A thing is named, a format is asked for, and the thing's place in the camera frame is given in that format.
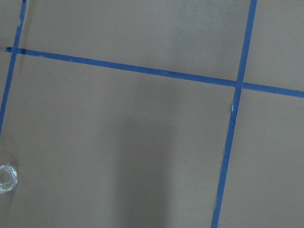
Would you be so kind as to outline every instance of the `glass cup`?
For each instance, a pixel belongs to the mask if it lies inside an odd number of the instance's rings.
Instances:
[[[16,170],[8,165],[0,166],[0,195],[13,190],[18,182]]]

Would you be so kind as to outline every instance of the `blue line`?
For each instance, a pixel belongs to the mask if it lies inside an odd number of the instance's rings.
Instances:
[[[241,55],[239,68],[238,68],[236,88],[234,91],[232,112],[230,115],[228,133],[227,133],[227,137],[226,137],[226,144],[225,144],[222,168],[221,168],[220,176],[219,176],[217,202],[216,202],[215,209],[213,211],[211,228],[217,228],[219,225],[220,209],[221,209],[222,201],[223,201],[223,195],[224,195],[224,189],[225,189],[225,183],[226,183],[226,177],[227,177],[227,171],[228,171],[228,165],[229,165],[229,159],[230,159],[230,152],[231,152],[231,147],[232,147],[232,143],[233,143],[234,129],[235,129],[235,125],[237,122],[238,106],[239,106],[239,102],[241,99],[242,86],[243,86],[243,82],[244,82],[245,69],[246,69],[246,64],[247,64],[247,57],[248,57],[248,52],[249,52],[249,46],[250,46],[250,40],[251,40],[251,34],[252,34],[253,22],[254,22],[254,18],[255,18],[256,7],[257,7],[257,0],[251,0],[248,19],[247,19],[247,25],[246,25],[246,31],[245,31],[245,36],[244,36],[242,55]]]
[[[10,52],[11,48],[7,47],[6,51]],[[41,57],[46,57],[46,58],[51,58],[51,59],[56,59],[56,60],[73,62],[73,63],[82,63],[82,64],[88,64],[88,65],[94,65],[94,66],[100,66],[100,67],[107,67],[107,68],[113,68],[113,69],[119,69],[119,70],[145,73],[145,74],[150,74],[150,75],[173,77],[173,78],[178,78],[178,79],[217,84],[217,85],[222,85],[222,86],[234,87],[235,83],[236,83],[235,81],[232,81],[232,80],[226,80],[226,79],[215,78],[215,77],[178,73],[178,72],[168,71],[168,70],[159,70],[159,69],[147,68],[147,67],[142,67],[142,66],[133,66],[133,65],[121,64],[121,63],[107,62],[107,61],[96,60],[96,59],[66,56],[66,55],[47,53],[47,52],[42,52],[42,51],[34,51],[34,50],[28,50],[28,49],[22,49],[22,48],[18,48],[17,52],[18,52],[18,54],[23,54],[23,55],[38,56],[38,57],[41,56]]]
[[[304,98],[304,91],[285,89],[285,88],[273,87],[273,86],[268,86],[268,85],[259,85],[259,84],[244,82],[243,89],[250,89],[250,90],[256,90],[256,91],[261,91],[261,92]]]
[[[13,76],[15,62],[16,62],[17,49],[18,49],[18,46],[19,46],[23,21],[24,21],[25,12],[26,12],[26,3],[27,3],[27,0],[22,1],[20,15],[19,15],[20,24],[17,27],[16,35],[15,35],[15,41],[14,41],[14,45],[13,45],[13,48],[12,48],[12,51],[11,51],[9,71],[8,71],[8,76],[7,76],[5,87],[4,87],[4,93],[3,93],[1,109],[0,109],[0,135],[1,135],[1,131],[2,131],[2,124],[3,124],[5,109],[6,109],[6,103],[8,101],[9,92],[10,92],[11,79],[12,79],[12,76]]]

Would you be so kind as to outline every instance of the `blue tape line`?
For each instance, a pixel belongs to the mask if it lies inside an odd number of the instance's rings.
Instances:
[[[213,211],[211,228],[217,228],[219,225],[220,209],[221,209],[222,201],[223,201],[223,195],[224,195],[224,189],[225,189],[225,183],[226,183],[226,177],[227,177],[227,171],[228,171],[228,165],[229,165],[229,159],[230,159],[230,152],[231,152],[231,147],[232,147],[232,143],[233,143],[235,125],[237,122],[238,106],[239,106],[239,102],[241,99],[242,86],[243,86],[243,82],[244,82],[245,69],[246,69],[246,64],[247,64],[247,57],[248,57],[248,52],[249,52],[249,46],[250,46],[250,40],[251,40],[251,34],[252,34],[256,7],[257,7],[257,0],[251,0],[248,19],[247,19],[247,25],[246,25],[246,31],[245,31],[245,36],[244,36],[242,55],[241,55],[239,68],[238,68],[236,88],[234,91],[232,112],[230,115],[228,133],[227,133],[227,137],[226,137],[225,151],[224,151],[223,162],[222,162],[222,167],[221,167],[220,176],[219,176],[217,202],[216,202],[215,209]]]
[[[11,48],[9,48],[9,47],[6,48],[6,51],[10,52]],[[94,66],[100,66],[100,67],[107,67],[107,68],[113,68],[113,69],[119,69],[119,70],[145,73],[145,74],[150,74],[150,75],[173,77],[173,78],[178,78],[178,79],[217,84],[217,85],[222,85],[222,86],[234,87],[235,83],[236,83],[235,81],[221,79],[221,78],[178,73],[178,72],[173,72],[173,71],[168,71],[168,70],[159,70],[159,69],[147,68],[147,67],[142,67],[142,66],[133,66],[133,65],[121,64],[121,63],[107,62],[107,61],[96,60],[96,59],[66,56],[66,55],[47,53],[47,52],[42,52],[42,51],[34,51],[34,50],[28,50],[28,49],[22,49],[22,48],[18,48],[17,52],[19,54],[23,54],[23,55],[46,57],[46,58],[51,58],[51,59],[56,59],[56,60],[73,62],[73,63],[82,63],[82,64],[88,64],[88,65],[94,65]]]
[[[304,98],[304,91],[285,89],[285,88],[273,87],[273,86],[268,86],[268,85],[259,85],[259,84],[244,82],[243,89],[250,89],[250,90],[256,90],[256,91],[261,91],[261,92]]]
[[[8,101],[9,92],[10,92],[11,79],[12,79],[12,76],[13,76],[15,62],[16,62],[17,49],[18,49],[18,45],[19,45],[19,41],[20,41],[23,21],[24,21],[25,12],[26,12],[26,3],[27,3],[27,0],[22,1],[20,15],[19,15],[20,24],[17,27],[15,40],[14,40],[14,45],[13,45],[13,48],[11,50],[9,71],[8,71],[8,76],[7,76],[5,87],[4,87],[4,93],[3,93],[1,109],[0,109],[0,135],[1,135],[1,131],[2,131],[2,124],[3,124],[5,109],[6,109],[6,103]]]

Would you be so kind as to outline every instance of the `gray floor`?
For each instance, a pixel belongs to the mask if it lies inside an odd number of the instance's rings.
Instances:
[[[1,0],[0,92],[20,1]],[[248,0],[30,0],[20,48],[236,80]],[[260,0],[245,81],[304,90],[300,0]],[[234,88],[18,55],[4,228],[210,227]],[[303,98],[243,89],[220,228],[303,227]]]

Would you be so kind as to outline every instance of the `clear glass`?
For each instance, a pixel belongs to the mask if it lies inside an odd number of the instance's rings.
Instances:
[[[0,194],[14,189],[18,182],[16,170],[8,165],[0,166]]]

